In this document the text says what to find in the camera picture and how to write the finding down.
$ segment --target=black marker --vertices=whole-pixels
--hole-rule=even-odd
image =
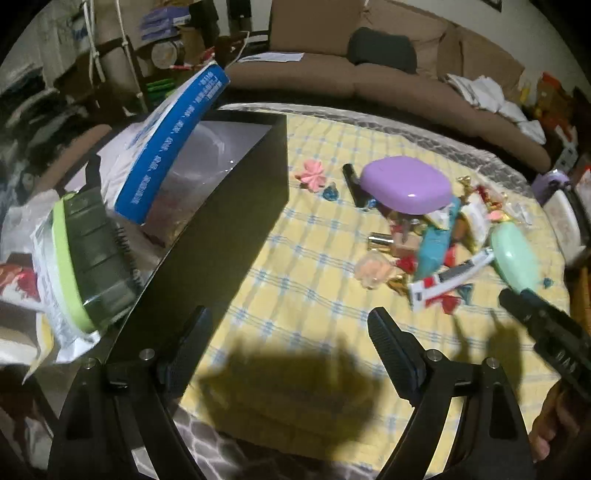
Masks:
[[[369,201],[372,200],[372,197],[363,188],[361,188],[361,185],[359,184],[359,177],[355,173],[353,165],[350,163],[343,165],[343,175],[345,176],[345,181],[347,182],[347,186],[351,192],[355,206],[357,208],[367,208]]]

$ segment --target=gold bottle cap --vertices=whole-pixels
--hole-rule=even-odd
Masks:
[[[372,232],[368,236],[368,250],[378,250],[382,253],[389,254],[392,252],[393,244],[394,239],[389,233]]]
[[[400,275],[395,275],[394,277],[390,278],[386,283],[388,287],[392,290],[396,291],[400,295],[408,295],[408,279],[409,276],[404,273]]]

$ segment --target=sofa cushion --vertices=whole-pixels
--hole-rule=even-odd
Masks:
[[[232,88],[350,98],[353,96],[354,68],[343,57],[306,53],[301,61],[236,62],[226,68],[226,74]]]
[[[524,66],[487,38],[458,27],[462,44],[463,76],[476,80],[485,75],[496,81],[508,98],[514,98]]]
[[[417,53],[408,37],[359,27],[349,40],[347,60],[353,65],[375,63],[406,73],[417,72]]]
[[[484,110],[476,113],[478,135],[483,140],[501,147],[539,173],[545,173],[550,169],[550,156],[544,147],[526,137],[513,123],[498,114]]]
[[[449,22],[429,12],[392,0],[369,0],[361,26],[391,35],[404,35],[417,52],[417,73],[437,77],[439,41]]]
[[[460,35],[457,32],[457,27],[450,23],[439,44],[439,51],[437,53],[437,77],[443,79],[448,73],[461,77],[463,74],[462,67]]]
[[[271,50],[344,57],[362,10],[363,0],[273,0]]]
[[[477,112],[445,83],[365,63],[355,67],[355,93],[364,100],[419,115],[469,137],[478,134]]]

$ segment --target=human hand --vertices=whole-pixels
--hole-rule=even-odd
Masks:
[[[544,460],[550,454],[550,442],[559,429],[564,429],[569,437],[579,434],[579,419],[587,407],[568,393],[559,381],[548,392],[542,411],[534,420],[529,438],[535,462]]]

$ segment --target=teal object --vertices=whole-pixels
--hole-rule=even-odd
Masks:
[[[329,202],[335,202],[339,199],[339,191],[336,189],[336,185],[332,182],[322,192],[322,198]]]
[[[512,222],[500,223],[491,233],[495,267],[515,292],[536,291],[541,283],[538,259],[521,230]]]
[[[474,293],[474,284],[466,283],[456,288],[457,294],[466,302],[466,305],[472,305],[472,294]]]
[[[425,230],[417,253],[418,266],[414,274],[415,281],[433,275],[443,265],[461,205],[459,198],[452,198],[452,206],[449,209],[449,230],[440,230],[433,225],[429,225]]]

